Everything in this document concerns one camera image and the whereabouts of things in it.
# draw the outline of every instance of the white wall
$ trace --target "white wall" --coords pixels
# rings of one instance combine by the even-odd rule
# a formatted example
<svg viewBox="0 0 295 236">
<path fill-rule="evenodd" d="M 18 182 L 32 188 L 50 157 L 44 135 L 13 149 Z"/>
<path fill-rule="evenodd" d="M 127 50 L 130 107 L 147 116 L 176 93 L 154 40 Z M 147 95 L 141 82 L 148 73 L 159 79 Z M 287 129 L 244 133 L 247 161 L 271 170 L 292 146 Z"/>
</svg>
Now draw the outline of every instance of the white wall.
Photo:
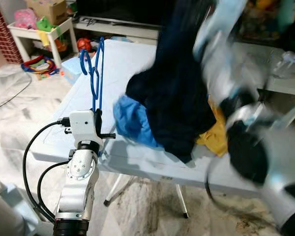
<svg viewBox="0 0 295 236">
<path fill-rule="evenodd" d="M 14 12 L 25 9 L 25 0 L 0 0 L 0 10 L 7 24 L 14 22 Z"/>
</svg>

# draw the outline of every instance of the clothing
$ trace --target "clothing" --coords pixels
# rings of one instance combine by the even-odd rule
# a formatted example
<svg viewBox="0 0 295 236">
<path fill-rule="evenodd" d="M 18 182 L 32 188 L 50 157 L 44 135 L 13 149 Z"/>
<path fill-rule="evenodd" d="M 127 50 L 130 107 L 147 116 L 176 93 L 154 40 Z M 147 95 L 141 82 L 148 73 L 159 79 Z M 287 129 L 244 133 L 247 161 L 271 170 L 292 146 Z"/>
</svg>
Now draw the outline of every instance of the clothing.
<svg viewBox="0 0 295 236">
<path fill-rule="evenodd" d="M 153 66 L 134 75 L 126 95 L 144 105 L 155 140 L 187 163 L 199 134 L 215 124 L 207 103 L 201 66 L 192 55 L 198 29 L 209 4 L 178 0 L 169 24 L 160 33 Z"/>
<path fill-rule="evenodd" d="M 120 135 L 150 147 L 161 147 L 152 135 L 146 109 L 139 102 L 122 95 L 114 105 L 113 113 Z"/>
<path fill-rule="evenodd" d="M 225 119 L 220 108 L 217 108 L 210 100 L 208 103 L 215 115 L 216 123 L 207 132 L 201 134 L 196 143 L 206 145 L 210 151 L 221 157 L 228 150 Z"/>
</svg>

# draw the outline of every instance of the black cable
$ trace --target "black cable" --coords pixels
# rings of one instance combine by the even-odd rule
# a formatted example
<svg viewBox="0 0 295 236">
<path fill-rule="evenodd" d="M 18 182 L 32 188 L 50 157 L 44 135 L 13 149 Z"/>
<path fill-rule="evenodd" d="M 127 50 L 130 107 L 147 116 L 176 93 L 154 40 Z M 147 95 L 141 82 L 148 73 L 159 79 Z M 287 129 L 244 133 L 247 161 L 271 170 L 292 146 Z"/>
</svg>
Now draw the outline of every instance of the black cable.
<svg viewBox="0 0 295 236">
<path fill-rule="evenodd" d="M 4 106 L 5 104 L 7 104 L 8 102 L 10 102 L 13 98 L 15 98 L 17 95 L 19 95 L 21 92 L 23 92 L 28 86 L 30 86 L 30 84 L 32 83 L 32 77 L 30 77 L 30 81 L 29 83 L 21 90 L 19 91 L 16 95 L 12 96 L 11 98 L 9 98 L 7 101 L 3 102 L 2 104 L 0 104 L 0 107 Z"/>
<path fill-rule="evenodd" d="M 211 190 L 210 190 L 210 186 L 209 186 L 209 176 L 210 176 L 210 173 L 213 170 L 213 168 L 216 166 L 216 164 L 217 164 L 217 161 L 215 161 L 215 163 L 214 163 L 214 160 L 212 160 L 210 162 L 210 164 L 206 170 L 206 179 L 205 179 L 206 193 L 208 194 L 208 196 L 211 199 L 211 201 L 213 202 L 213 204 L 217 208 L 219 208 L 220 210 L 230 213 L 231 215 L 233 215 L 239 219 L 246 218 L 247 220 L 250 220 L 250 221 L 260 222 L 261 224 L 263 224 L 265 226 L 270 226 L 270 227 L 274 228 L 275 230 L 277 230 L 277 227 L 273 223 L 255 215 L 255 214 L 245 212 L 245 211 L 237 209 L 233 206 L 227 206 L 227 205 L 217 201 L 213 197 Z"/>
<path fill-rule="evenodd" d="M 46 207 L 46 205 L 44 204 L 44 201 L 41 197 L 41 183 L 43 181 L 44 176 L 47 174 L 48 171 L 50 171 L 52 168 L 57 167 L 57 166 L 61 166 L 61 165 L 65 165 L 68 164 L 69 161 L 64 161 L 64 162 L 60 162 L 60 163 L 56 163 L 50 167 L 48 167 L 40 176 L 39 180 L 38 180 L 38 184 L 37 184 L 37 195 L 38 195 L 38 200 L 39 200 L 39 204 L 41 205 L 41 207 L 52 217 L 55 218 L 55 215 Z"/>
<path fill-rule="evenodd" d="M 45 127 L 41 128 L 35 135 L 34 137 L 31 139 L 31 141 L 29 142 L 28 146 L 26 147 L 25 151 L 24 151 L 24 155 L 23 155 L 23 180 L 24 180 L 24 185 L 25 185 L 25 189 L 26 189 L 26 193 L 29 196 L 29 199 L 31 201 L 31 203 L 34 205 L 34 207 L 43 214 L 43 216 L 45 216 L 50 222 L 52 222 L 53 224 L 55 223 L 55 219 L 52 218 L 47 212 L 45 212 L 40 206 L 39 204 L 36 202 L 36 200 L 34 199 L 33 195 L 30 192 L 30 187 L 29 187 L 29 183 L 28 183 L 28 179 L 27 179 L 27 175 L 26 175 L 26 157 L 28 154 L 28 151 L 30 149 L 30 146 L 32 145 L 32 143 L 34 142 L 34 140 L 38 137 L 39 134 L 41 134 L 45 129 L 49 128 L 50 126 L 56 125 L 56 124 L 61 124 L 59 121 L 47 124 Z"/>
</svg>

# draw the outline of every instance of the yellow cloth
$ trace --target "yellow cloth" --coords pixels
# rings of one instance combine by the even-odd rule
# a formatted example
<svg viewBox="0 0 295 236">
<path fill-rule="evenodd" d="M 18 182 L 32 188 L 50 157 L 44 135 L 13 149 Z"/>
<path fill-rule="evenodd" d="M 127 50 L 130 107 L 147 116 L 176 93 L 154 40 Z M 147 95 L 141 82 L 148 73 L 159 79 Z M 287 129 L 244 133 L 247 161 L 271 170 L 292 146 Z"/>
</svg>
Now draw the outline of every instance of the yellow cloth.
<svg viewBox="0 0 295 236">
<path fill-rule="evenodd" d="M 206 133 L 201 134 L 199 139 L 196 140 L 196 143 L 200 145 L 206 145 L 210 151 L 214 152 L 218 156 L 223 156 L 227 152 L 225 119 L 222 111 L 217 108 L 210 101 L 210 99 L 208 100 L 208 103 L 214 113 L 216 123 Z"/>
<path fill-rule="evenodd" d="M 49 40 L 47 37 L 47 33 L 45 31 L 41 31 L 41 30 L 36 30 L 38 36 L 40 37 L 40 41 L 42 41 L 43 46 L 47 47 L 49 46 Z"/>
</svg>

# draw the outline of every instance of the colorful toy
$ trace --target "colorful toy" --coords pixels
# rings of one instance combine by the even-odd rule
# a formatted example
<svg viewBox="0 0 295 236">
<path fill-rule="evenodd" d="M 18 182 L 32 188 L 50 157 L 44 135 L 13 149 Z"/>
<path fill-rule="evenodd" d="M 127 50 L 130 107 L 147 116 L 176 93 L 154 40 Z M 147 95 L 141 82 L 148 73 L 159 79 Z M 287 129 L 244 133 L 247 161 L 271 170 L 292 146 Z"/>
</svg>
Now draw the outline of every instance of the colorful toy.
<svg viewBox="0 0 295 236">
<path fill-rule="evenodd" d="M 50 58 L 43 55 L 22 63 L 21 68 L 25 72 L 31 72 L 40 75 L 53 75 L 59 72 L 59 69 L 56 68 L 55 63 Z"/>
<path fill-rule="evenodd" d="M 46 17 L 42 17 L 36 22 L 37 28 L 42 31 L 50 32 L 55 26 L 51 25 Z"/>
<path fill-rule="evenodd" d="M 36 30 L 36 15 L 31 9 L 21 9 L 14 13 L 15 27 Z"/>
<path fill-rule="evenodd" d="M 80 38 L 77 42 L 79 51 L 85 49 L 90 53 L 92 50 L 92 46 L 90 44 L 90 40 L 87 38 Z"/>
</svg>

